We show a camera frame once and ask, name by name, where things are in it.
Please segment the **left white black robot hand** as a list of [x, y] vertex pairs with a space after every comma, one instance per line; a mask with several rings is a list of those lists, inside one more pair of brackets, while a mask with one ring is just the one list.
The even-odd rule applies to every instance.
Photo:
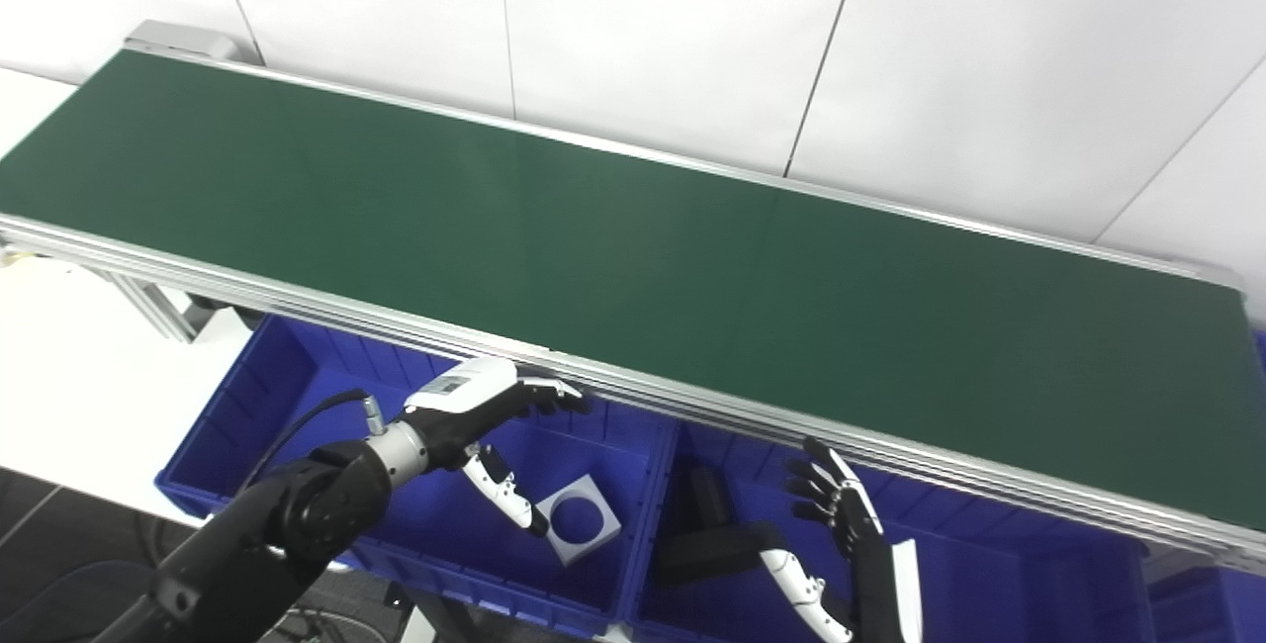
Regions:
[[466, 359], [406, 397], [394, 418], [410, 427], [420, 443], [423, 473], [461, 472], [487, 503], [511, 524], [532, 535], [546, 535], [549, 521], [518, 490], [514, 473], [485, 435], [511, 418], [542, 414], [591, 413], [582, 390], [549, 376], [520, 373], [501, 356]]

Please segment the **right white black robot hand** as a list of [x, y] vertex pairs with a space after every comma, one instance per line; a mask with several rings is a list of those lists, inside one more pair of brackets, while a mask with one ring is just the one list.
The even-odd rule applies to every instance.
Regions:
[[794, 516], [818, 521], [849, 566], [849, 597], [836, 597], [772, 527], [760, 534], [761, 563], [793, 610], [822, 642], [922, 642], [924, 610], [917, 543], [891, 543], [863, 481], [841, 453], [805, 435], [786, 462]]

